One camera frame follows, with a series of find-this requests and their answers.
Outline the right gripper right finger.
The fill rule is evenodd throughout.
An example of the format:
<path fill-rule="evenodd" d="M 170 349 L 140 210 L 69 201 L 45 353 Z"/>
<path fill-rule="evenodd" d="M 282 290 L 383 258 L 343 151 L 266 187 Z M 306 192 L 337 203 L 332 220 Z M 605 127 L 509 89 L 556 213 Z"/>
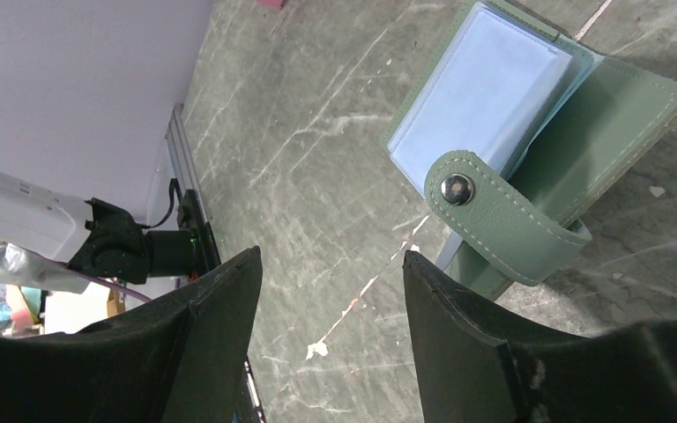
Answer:
<path fill-rule="evenodd" d="M 677 319 L 595 338 L 549 328 L 407 251 L 405 306 L 427 422 L 677 422 Z"/>

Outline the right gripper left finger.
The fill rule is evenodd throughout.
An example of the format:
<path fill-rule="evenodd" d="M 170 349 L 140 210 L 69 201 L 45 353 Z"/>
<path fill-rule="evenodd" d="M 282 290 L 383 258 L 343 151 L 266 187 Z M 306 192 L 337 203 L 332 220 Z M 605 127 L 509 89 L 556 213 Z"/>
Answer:
<path fill-rule="evenodd" d="M 0 338 L 0 422 L 230 422 L 263 280 L 243 250 L 74 333 Z"/>

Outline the green card holder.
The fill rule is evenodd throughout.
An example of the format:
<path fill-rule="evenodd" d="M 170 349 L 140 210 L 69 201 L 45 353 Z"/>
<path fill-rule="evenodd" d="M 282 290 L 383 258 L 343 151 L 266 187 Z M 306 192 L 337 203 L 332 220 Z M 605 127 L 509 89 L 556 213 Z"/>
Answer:
<path fill-rule="evenodd" d="M 385 142 L 451 235 L 449 286 L 494 300 L 591 241 L 582 215 L 677 120 L 677 81 L 597 53 L 505 1 L 467 1 Z"/>

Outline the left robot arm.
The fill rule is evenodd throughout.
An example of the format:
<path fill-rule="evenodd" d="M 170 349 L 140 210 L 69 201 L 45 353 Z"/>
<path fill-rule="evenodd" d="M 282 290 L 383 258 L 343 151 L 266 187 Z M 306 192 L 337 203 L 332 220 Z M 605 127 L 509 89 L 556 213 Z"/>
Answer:
<path fill-rule="evenodd" d="M 143 285 L 149 278 L 201 277 L 220 266 L 197 192 L 171 179 L 165 219 L 177 229 L 143 225 L 123 208 L 82 199 L 0 172 L 0 241 L 67 271 Z"/>

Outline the pink plastic bin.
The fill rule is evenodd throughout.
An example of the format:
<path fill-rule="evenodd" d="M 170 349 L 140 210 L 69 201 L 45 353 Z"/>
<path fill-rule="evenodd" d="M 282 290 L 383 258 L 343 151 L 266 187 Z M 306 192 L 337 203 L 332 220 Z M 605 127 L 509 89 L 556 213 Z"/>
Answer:
<path fill-rule="evenodd" d="M 286 0 L 257 0 L 259 4 L 273 8 L 275 10 L 282 10 Z"/>

